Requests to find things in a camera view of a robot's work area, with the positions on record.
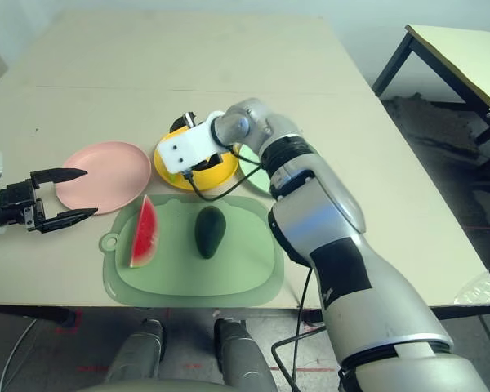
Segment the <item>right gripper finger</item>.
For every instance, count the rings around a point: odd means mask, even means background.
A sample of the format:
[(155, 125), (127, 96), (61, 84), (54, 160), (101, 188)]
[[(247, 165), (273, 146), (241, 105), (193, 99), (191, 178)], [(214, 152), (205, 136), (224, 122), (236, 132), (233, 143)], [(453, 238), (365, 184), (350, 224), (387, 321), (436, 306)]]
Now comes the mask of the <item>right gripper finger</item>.
[(196, 172), (201, 172), (208, 170), (216, 165), (223, 163), (223, 158), (220, 154), (213, 154), (208, 159), (203, 160), (200, 163), (192, 166), (192, 170)]
[(184, 127), (190, 129), (196, 126), (196, 115), (194, 112), (186, 112), (177, 118), (169, 128), (169, 131), (178, 131)]

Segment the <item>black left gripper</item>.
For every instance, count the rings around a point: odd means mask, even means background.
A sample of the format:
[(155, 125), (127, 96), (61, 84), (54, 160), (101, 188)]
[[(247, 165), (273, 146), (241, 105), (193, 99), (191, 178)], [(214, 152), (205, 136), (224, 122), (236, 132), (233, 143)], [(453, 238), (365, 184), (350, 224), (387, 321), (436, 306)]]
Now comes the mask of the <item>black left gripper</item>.
[(93, 216), (97, 208), (61, 212), (46, 220), (43, 202), (36, 195), (40, 184), (58, 184), (86, 174), (87, 171), (78, 168), (52, 168), (32, 171), (30, 179), (7, 185), (0, 190), (0, 229), (8, 225), (24, 225), (28, 231), (45, 234), (68, 228)]

